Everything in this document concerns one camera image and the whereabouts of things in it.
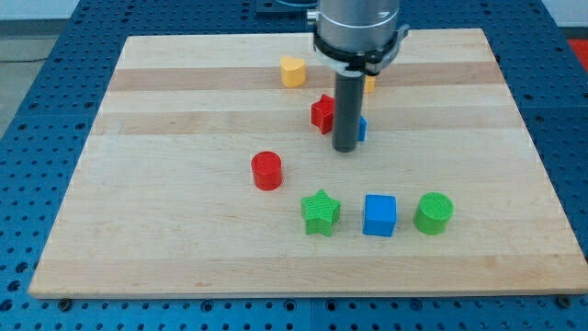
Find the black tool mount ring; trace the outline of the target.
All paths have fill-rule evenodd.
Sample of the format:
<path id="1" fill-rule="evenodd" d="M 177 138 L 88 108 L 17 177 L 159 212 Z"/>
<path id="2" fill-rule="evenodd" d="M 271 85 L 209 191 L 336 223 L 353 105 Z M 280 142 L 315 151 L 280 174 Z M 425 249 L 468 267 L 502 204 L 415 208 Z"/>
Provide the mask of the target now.
<path id="1" fill-rule="evenodd" d="M 313 50 L 318 59 L 340 75 L 359 77 L 360 75 L 377 76 L 389 66 L 400 51 L 401 42 L 408 36 L 410 26 L 400 26 L 392 34 L 391 40 L 374 51 L 341 51 L 324 41 L 313 31 Z"/>

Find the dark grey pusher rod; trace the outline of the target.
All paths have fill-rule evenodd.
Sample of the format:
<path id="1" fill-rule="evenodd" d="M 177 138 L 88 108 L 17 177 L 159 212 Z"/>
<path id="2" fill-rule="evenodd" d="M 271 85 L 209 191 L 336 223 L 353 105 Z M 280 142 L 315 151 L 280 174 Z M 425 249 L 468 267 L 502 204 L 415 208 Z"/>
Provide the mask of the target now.
<path id="1" fill-rule="evenodd" d="M 365 76 L 337 74 L 334 87 L 333 148 L 341 153 L 356 149 L 363 104 Z"/>

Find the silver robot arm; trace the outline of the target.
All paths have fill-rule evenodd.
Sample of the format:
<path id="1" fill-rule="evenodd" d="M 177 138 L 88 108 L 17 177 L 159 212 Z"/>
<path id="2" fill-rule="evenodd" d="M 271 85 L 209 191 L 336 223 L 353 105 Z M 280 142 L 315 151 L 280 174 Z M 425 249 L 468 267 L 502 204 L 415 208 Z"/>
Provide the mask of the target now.
<path id="1" fill-rule="evenodd" d="M 342 153 L 356 149 L 364 85 L 396 58 L 408 35 L 398 26 L 399 0 L 318 0 L 307 12 L 313 25 L 313 49 L 334 70 L 332 146 Z"/>

